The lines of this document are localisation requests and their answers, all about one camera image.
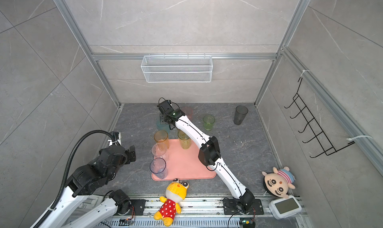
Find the teal frosted cup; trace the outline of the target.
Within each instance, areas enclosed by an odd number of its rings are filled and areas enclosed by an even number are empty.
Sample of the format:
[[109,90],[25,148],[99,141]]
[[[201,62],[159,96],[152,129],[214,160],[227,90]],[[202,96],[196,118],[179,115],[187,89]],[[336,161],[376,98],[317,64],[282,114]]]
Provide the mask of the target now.
[[156,122],[157,130],[164,130],[167,133],[170,132],[170,127],[167,123],[162,123],[160,120]]

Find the tall amber glass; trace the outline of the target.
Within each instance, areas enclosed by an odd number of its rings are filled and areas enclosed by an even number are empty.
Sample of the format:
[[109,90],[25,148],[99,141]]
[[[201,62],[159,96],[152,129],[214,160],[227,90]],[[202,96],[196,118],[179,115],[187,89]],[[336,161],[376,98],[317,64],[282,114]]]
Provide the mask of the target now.
[[169,135],[165,130],[159,130],[154,134],[154,140],[156,145],[161,150],[168,150],[170,147],[169,144]]

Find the tall green glass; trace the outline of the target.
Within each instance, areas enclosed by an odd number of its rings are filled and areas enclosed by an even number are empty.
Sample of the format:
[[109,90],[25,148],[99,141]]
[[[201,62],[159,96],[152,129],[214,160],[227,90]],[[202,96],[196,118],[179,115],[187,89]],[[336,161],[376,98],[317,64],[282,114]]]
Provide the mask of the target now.
[[181,145],[182,149],[187,150],[187,149],[190,148],[192,141],[188,137],[188,135],[185,134],[181,130],[178,131],[178,139],[179,139],[179,142],[180,142],[180,145]]

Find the clear glass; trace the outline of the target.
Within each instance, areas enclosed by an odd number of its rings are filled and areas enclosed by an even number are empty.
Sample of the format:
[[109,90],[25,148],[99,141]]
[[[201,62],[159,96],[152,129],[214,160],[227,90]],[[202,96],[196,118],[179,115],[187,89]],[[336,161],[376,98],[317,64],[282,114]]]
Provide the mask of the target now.
[[168,151],[168,146],[165,144],[156,143],[152,147],[152,154],[153,154],[154,158],[163,158],[164,160],[167,161],[167,159],[168,159],[167,151]]

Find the blue tall glass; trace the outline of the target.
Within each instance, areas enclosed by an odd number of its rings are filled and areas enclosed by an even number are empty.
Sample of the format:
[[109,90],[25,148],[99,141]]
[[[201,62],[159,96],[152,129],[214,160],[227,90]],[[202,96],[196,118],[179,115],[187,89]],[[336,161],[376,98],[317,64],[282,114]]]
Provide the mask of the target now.
[[165,159],[158,157],[154,158],[150,164],[152,175],[160,180],[163,180],[168,175],[167,163]]

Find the pink plastic tray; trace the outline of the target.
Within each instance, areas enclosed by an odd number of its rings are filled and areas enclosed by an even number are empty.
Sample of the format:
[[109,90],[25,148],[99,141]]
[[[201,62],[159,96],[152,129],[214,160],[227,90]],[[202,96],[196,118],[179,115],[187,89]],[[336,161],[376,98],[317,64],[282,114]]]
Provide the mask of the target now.
[[199,148],[191,142],[189,149],[182,149],[178,139],[169,140],[170,147],[167,151],[168,175],[160,180],[152,175],[155,181],[171,181],[175,178],[180,180],[212,179],[216,172],[212,168],[207,169],[199,160]]

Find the dark grey glass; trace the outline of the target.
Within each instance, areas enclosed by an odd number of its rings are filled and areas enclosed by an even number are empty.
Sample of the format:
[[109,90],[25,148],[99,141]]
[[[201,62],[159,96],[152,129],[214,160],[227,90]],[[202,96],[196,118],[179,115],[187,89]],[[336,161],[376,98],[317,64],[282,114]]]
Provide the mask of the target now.
[[234,124],[241,125],[247,114],[248,108],[244,105],[238,105],[235,108],[235,114],[233,119]]

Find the pink glass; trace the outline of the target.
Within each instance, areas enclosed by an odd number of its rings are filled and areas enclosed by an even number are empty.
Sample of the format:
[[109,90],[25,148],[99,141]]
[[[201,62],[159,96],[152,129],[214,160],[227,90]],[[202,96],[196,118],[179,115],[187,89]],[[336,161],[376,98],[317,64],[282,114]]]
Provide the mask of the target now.
[[193,109],[191,107],[185,106],[183,107],[182,111],[185,113],[185,115],[188,117],[189,120],[192,120]]

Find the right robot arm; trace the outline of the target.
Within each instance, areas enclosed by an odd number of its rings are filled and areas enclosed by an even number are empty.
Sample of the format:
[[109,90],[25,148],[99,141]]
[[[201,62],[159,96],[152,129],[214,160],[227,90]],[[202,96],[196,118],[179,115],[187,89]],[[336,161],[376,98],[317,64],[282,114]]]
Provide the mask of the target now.
[[229,188],[239,211],[247,214],[252,211],[255,201],[253,193],[244,186],[225,164],[219,149],[218,140],[215,136],[209,136],[195,126],[186,114],[178,107],[173,108],[170,100],[159,101],[157,108],[163,115],[165,123],[183,131],[199,148],[198,159],[208,168],[214,171]]

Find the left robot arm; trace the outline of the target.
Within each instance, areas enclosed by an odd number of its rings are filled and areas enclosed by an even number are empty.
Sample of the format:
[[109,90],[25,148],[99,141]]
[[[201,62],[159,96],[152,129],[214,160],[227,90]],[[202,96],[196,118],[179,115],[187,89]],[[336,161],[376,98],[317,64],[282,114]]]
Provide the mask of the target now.
[[94,191],[107,185],[117,175],[119,169],[136,161],[135,146],[125,149],[115,143],[100,151],[98,157],[77,168],[64,183],[64,189],[44,214],[32,225],[34,228],[93,228],[115,214],[127,214],[133,209],[130,198],[122,190],[101,197],[101,203],[81,217],[69,221],[72,213]]

